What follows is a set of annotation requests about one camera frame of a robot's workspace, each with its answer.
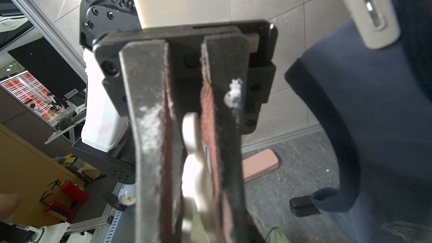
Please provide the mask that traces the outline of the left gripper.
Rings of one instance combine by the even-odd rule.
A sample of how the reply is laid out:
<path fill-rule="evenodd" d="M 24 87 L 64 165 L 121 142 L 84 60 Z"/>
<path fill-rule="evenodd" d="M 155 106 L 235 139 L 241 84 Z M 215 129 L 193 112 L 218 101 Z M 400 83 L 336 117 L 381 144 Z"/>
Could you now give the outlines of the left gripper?
<path fill-rule="evenodd" d="M 235 29 L 242 33 L 230 33 Z M 165 68 L 169 44 L 174 87 L 186 98 L 180 102 L 182 112 L 201 111 L 216 232 L 224 243 L 249 241 L 241 133 L 256 130 L 261 106 L 268 102 L 276 72 L 272 58 L 277 37 L 275 25 L 252 20 L 117 30 L 93 40 L 92 52 L 104 74 L 102 85 L 118 114 L 130 117 L 136 155 L 137 243 L 181 242 L 181 221 L 173 208 L 173 197 L 180 192 L 173 189 L 173 123 Z M 200 91 L 201 109 L 198 103 L 188 103 Z"/>

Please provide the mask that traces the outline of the green tank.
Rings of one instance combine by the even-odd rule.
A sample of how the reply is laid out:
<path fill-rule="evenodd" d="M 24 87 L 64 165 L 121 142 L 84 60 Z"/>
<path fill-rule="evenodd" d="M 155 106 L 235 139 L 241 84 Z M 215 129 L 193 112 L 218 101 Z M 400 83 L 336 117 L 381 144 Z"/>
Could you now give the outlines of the green tank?
<path fill-rule="evenodd" d="M 273 227 L 268 233 L 266 243 L 291 243 L 290 239 L 285 235 L 279 227 Z"/>

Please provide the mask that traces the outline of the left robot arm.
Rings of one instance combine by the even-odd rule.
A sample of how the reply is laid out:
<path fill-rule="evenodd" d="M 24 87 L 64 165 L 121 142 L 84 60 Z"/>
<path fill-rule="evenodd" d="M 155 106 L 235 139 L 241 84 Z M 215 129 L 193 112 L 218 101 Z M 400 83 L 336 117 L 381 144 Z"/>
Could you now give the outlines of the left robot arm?
<path fill-rule="evenodd" d="M 277 29 L 230 0 L 82 0 L 87 121 L 75 147 L 136 190 L 135 241 L 262 243 L 241 138 L 270 96 Z"/>

